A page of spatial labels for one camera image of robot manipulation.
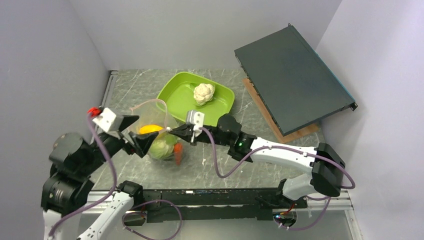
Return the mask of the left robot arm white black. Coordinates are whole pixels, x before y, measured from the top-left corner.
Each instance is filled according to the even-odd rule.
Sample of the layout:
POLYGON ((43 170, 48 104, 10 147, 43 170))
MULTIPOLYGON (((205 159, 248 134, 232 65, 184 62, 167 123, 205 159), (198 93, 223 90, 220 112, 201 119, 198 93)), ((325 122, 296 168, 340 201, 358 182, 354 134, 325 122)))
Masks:
POLYGON ((111 158, 120 150, 140 157, 148 153, 158 131, 147 134, 131 133, 135 142, 125 140, 122 131, 138 120, 138 116, 124 115, 123 123, 117 127, 117 136, 106 132, 98 133, 93 126, 93 117, 87 116, 88 127, 95 141, 88 143, 79 133, 69 132, 58 137, 49 155, 51 169, 49 178, 42 188, 41 208, 44 218, 44 238, 46 240, 100 239, 108 232, 108 226, 123 217, 128 210, 137 210, 145 202, 143 187, 131 181, 117 183, 116 168, 111 158), (94 187, 91 175, 104 163, 112 173, 112 186, 109 192, 91 204, 87 204, 89 193, 94 187), (76 225, 81 214, 109 196, 114 198, 108 207, 82 236, 77 236, 76 225))

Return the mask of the green toy cabbage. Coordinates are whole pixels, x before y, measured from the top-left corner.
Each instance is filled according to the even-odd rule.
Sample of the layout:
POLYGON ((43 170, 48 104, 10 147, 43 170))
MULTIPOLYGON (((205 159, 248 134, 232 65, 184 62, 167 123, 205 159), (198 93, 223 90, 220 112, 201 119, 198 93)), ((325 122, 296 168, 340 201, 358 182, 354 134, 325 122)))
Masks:
POLYGON ((176 136, 169 133, 161 133, 152 142, 148 155, 156 160, 168 158, 174 151, 174 145, 178 142, 176 136))

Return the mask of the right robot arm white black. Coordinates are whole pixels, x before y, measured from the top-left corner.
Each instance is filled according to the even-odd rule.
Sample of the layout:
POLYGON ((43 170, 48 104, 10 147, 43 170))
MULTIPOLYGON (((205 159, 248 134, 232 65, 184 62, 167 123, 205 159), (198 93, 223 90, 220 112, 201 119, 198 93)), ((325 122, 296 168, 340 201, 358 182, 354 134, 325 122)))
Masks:
POLYGON ((218 119, 216 126, 205 125, 204 117, 201 112, 189 111, 186 123, 169 133, 192 145, 209 143, 214 154, 217 145, 227 146, 227 154, 238 161, 234 170, 243 162, 251 162, 291 167, 302 172, 300 176, 280 183, 275 194, 280 207, 287 208, 294 201, 314 193, 340 196, 346 165, 329 144, 290 146, 243 132, 242 125, 228 113, 218 119))

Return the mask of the clear zip top bag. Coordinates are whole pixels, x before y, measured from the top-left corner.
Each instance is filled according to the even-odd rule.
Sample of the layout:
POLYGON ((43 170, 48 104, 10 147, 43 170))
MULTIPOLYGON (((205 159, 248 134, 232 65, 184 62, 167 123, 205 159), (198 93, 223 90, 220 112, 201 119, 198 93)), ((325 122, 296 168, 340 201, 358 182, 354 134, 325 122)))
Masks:
POLYGON ((157 161, 171 161, 177 166, 183 160, 183 144, 169 130, 178 127, 175 118, 169 113, 161 99, 150 99, 129 109, 139 119, 131 125, 130 131, 139 134, 157 134, 147 151, 147 155, 157 161))

